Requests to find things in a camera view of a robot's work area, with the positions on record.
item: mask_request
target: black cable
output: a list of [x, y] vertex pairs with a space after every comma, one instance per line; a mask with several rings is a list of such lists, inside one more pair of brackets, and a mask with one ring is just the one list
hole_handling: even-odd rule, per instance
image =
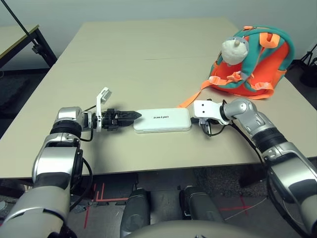
[[277, 201], [272, 187], [269, 181], [269, 175], [267, 174], [266, 177], [266, 189], [267, 189], [267, 196], [271, 200], [274, 207], [277, 209], [281, 217], [287, 221], [287, 223], [303, 238], [310, 238], [311, 236], [308, 235], [302, 228], [300, 228], [295, 221], [290, 217], [290, 215], [285, 211], [282, 205]]
[[30, 36], [30, 33], [25, 29], [25, 27], [22, 25], [22, 23], [20, 22], [20, 20], [16, 17], [16, 15], [13, 13], [13, 11], [11, 10], [11, 8], [8, 6], [8, 4], [6, 4], [6, 2], [4, 0], [1, 0], [1, 2], [3, 3], [4, 7], [8, 10], [8, 12], [11, 14], [11, 16], [14, 18], [14, 20], [19, 24], [19, 26], [21, 27], [21, 29], [24, 31], [24, 33], [30, 38], [30, 40], [33, 42], [33, 44], [35, 46], [37, 46], [38, 44], [35, 42], [35, 40]]
[[221, 129], [220, 129], [220, 131], [218, 131], [218, 132], [216, 132], [216, 133], [214, 133], [214, 134], [209, 134], [208, 132], [206, 132], [205, 130], [204, 130], [204, 128], [203, 127], [201, 127], [202, 128], [202, 130], [203, 130], [203, 133], [205, 134], [205, 135], [207, 135], [207, 136], [209, 136], [209, 137], [212, 137], [212, 136], [215, 136], [215, 135], [219, 135], [220, 133], [222, 133], [222, 131], [223, 131], [223, 129], [226, 127], [226, 125], [224, 125]]
[[252, 141], [245, 135], [245, 133], [242, 132], [242, 130], [240, 130], [240, 128], [233, 122], [231, 121], [232, 123], [229, 124], [231, 127], [233, 127], [237, 132], [240, 133], [240, 135], [243, 136], [243, 138], [249, 143], [249, 145], [252, 147], [252, 149], [256, 152], [256, 154], [258, 155], [258, 158], [263, 166], [263, 168], [265, 168], [265, 165], [264, 165], [264, 162], [263, 162], [263, 159], [261, 157], [261, 155], [259, 154], [259, 152], [257, 151], [257, 148], [256, 146], [252, 143]]
[[80, 138], [80, 140], [86, 141], [86, 142], [90, 142], [90, 141], [93, 140], [93, 137], [94, 137], [94, 123], [92, 122], [91, 128], [90, 128], [90, 138], [89, 138], [88, 140], [87, 140], [87, 139]]
[[73, 210], [74, 207], [76, 207], [78, 205], [78, 203], [80, 203], [80, 201], [83, 200], [83, 198], [87, 195], [87, 193], [89, 192], [91, 186], [93, 185], [93, 180], [94, 180], [93, 171], [91, 170], [90, 165], [84, 159], [84, 157], [83, 157], [83, 162], [84, 162], [84, 164], [86, 165], [86, 167], [87, 167], [87, 169], [89, 171], [90, 181], [89, 181], [89, 184], [86, 187], [85, 191], [83, 192], [83, 194], [69, 207], [69, 211]]
[[95, 107], [96, 107], [96, 105], [93, 105], [93, 106], [87, 108], [86, 110], [84, 110], [84, 112], [89, 111], [90, 109], [95, 108]]

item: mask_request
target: teal backpack strap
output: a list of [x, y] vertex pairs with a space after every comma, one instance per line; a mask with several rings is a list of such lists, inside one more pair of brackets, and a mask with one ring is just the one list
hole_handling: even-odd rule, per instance
[[243, 37], [243, 36], [251, 36], [254, 34], [259, 35], [259, 33], [262, 33], [262, 32], [267, 32], [267, 33], [279, 35], [289, 46], [288, 55], [286, 56], [285, 60], [282, 62], [281, 66], [279, 68], [279, 70], [286, 70], [287, 67], [293, 61], [294, 55], [295, 55], [295, 48], [294, 48], [294, 45], [293, 45], [293, 42], [292, 42], [290, 36], [286, 32], [279, 30], [277, 28], [274, 28], [274, 27], [269, 27], [269, 26], [259, 26], [259, 27], [267, 27], [267, 29], [256, 28], [256, 26], [255, 26], [255, 28], [252, 30], [239, 32], [237, 36]]
[[262, 46], [259, 44], [259, 34], [249, 35], [249, 52], [247, 57], [242, 61], [241, 75], [245, 74], [250, 77], [258, 64]]

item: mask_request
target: metal pole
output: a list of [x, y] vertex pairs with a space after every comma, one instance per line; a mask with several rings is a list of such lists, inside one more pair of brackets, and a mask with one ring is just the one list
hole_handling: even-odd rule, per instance
[[13, 13], [13, 11], [10, 9], [10, 7], [6, 4], [6, 2], [4, 0], [0, 0], [3, 5], [5, 6], [5, 8], [8, 10], [8, 12], [11, 14], [11, 16], [14, 18], [14, 20], [19, 24], [19, 26], [22, 28], [22, 30], [24, 31], [24, 33], [30, 37], [31, 41], [33, 42], [33, 44], [35, 46], [37, 46], [38, 44], [36, 43], [36, 41], [30, 36], [30, 33], [25, 29], [25, 27], [22, 25], [22, 23], [19, 21], [19, 19], [16, 17], [16, 15]]

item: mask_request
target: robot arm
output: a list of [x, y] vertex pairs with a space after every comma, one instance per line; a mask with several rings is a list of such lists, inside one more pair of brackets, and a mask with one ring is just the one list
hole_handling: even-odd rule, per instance
[[[108, 89], [97, 100], [105, 102]], [[50, 134], [35, 159], [33, 188], [24, 193], [6, 217], [0, 237], [75, 238], [66, 226], [70, 193], [80, 181], [83, 168], [81, 134], [99, 128], [116, 130], [133, 123], [141, 115], [108, 109], [97, 113], [83, 112], [79, 107], [59, 110]]]
[[261, 152], [278, 193], [286, 202], [298, 205], [307, 231], [316, 232], [316, 168], [251, 101], [243, 98], [228, 104], [195, 101], [194, 112], [202, 124], [208, 118], [221, 124], [237, 119]]

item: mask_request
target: gray wall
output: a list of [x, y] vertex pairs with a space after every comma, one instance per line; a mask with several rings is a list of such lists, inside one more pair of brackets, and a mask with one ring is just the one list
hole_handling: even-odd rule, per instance
[[[317, 38], [316, 0], [7, 0], [7, 3], [23, 24], [40, 25], [57, 56], [86, 21], [225, 16], [238, 28], [254, 24], [282, 28], [291, 35], [297, 58]], [[0, 4], [0, 26], [15, 24]], [[2, 70], [41, 67], [47, 65], [27, 47]]]

